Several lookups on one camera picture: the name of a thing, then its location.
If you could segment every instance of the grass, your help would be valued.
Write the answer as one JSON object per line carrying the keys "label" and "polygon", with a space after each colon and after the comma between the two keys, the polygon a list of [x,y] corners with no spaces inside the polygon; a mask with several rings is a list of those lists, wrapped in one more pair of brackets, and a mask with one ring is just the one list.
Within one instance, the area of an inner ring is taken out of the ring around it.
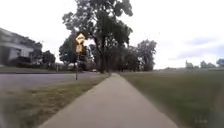
{"label": "grass", "polygon": [[224,128],[223,71],[121,75],[180,126]]}
{"label": "grass", "polygon": [[36,128],[105,78],[102,75],[39,90],[10,92],[4,110],[7,123],[13,128]]}

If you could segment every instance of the distant tree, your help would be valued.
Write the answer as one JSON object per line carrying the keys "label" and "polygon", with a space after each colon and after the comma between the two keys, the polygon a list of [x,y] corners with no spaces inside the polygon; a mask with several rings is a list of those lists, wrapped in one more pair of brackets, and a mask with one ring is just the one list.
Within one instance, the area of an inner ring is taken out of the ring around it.
{"label": "distant tree", "polygon": [[142,63],[144,67],[144,71],[151,71],[154,67],[154,58],[153,55],[156,53],[155,41],[143,40],[141,43],[138,44],[138,52],[139,57],[142,58]]}
{"label": "distant tree", "polygon": [[207,64],[207,68],[215,68],[216,66],[214,65],[214,64],[212,64],[212,63],[208,63]]}
{"label": "distant tree", "polygon": [[194,68],[194,65],[192,63],[190,63],[190,62],[186,61],[185,64],[186,64],[186,69],[193,69]]}
{"label": "distant tree", "polygon": [[55,63],[55,56],[49,50],[43,52],[43,63],[51,66]]}
{"label": "distant tree", "polygon": [[196,65],[196,66],[194,66],[194,69],[199,69],[199,66],[197,66],[197,65]]}
{"label": "distant tree", "polygon": [[71,34],[59,48],[60,60],[65,64],[75,63],[75,48],[75,35]]}
{"label": "distant tree", "polygon": [[34,49],[34,51],[31,52],[31,60],[35,64],[41,64],[41,62],[42,62],[42,56],[43,56],[43,53],[39,49]]}
{"label": "distant tree", "polygon": [[129,46],[125,55],[126,69],[129,71],[138,71],[140,65],[138,57],[138,49],[136,47]]}
{"label": "distant tree", "polygon": [[201,68],[207,68],[207,63],[205,61],[201,62]]}
{"label": "distant tree", "polygon": [[224,67],[224,59],[219,59],[216,63],[219,65],[219,67]]}

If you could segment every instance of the sign post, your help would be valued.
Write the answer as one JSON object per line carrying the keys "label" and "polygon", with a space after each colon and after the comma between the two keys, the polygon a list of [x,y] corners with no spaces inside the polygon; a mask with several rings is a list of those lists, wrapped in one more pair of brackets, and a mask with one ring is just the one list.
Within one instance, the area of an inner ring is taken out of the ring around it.
{"label": "sign post", "polygon": [[76,53],[77,53],[77,60],[76,60],[76,63],[75,63],[75,66],[76,66],[76,80],[78,80],[78,70],[79,70],[79,54],[82,52],[83,50],[83,43],[85,41],[85,36],[80,33],[76,38],[75,40],[78,42],[78,44],[76,44]]}

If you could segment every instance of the yellow sign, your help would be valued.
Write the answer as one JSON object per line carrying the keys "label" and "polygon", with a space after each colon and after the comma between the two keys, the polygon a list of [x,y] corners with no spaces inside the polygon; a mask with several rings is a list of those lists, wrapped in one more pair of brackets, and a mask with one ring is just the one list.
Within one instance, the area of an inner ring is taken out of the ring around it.
{"label": "yellow sign", "polygon": [[86,37],[82,33],[80,33],[75,39],[78,42],[78,44],[81,44],[82,42],[85,41]]}
{"label": "yellow sign", "polygon": [[82,45],[76,45],[76,52],[82,52]]}

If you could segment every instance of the pole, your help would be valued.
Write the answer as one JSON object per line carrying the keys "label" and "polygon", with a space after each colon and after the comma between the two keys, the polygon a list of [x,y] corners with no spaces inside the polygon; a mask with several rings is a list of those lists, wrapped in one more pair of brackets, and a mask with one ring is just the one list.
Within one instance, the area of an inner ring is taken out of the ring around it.
{"label": "pole", "polygon": [[78,70],[79,70],[79,52],[77,53],[77,66],[76,66],[76,80],[78,80]]}

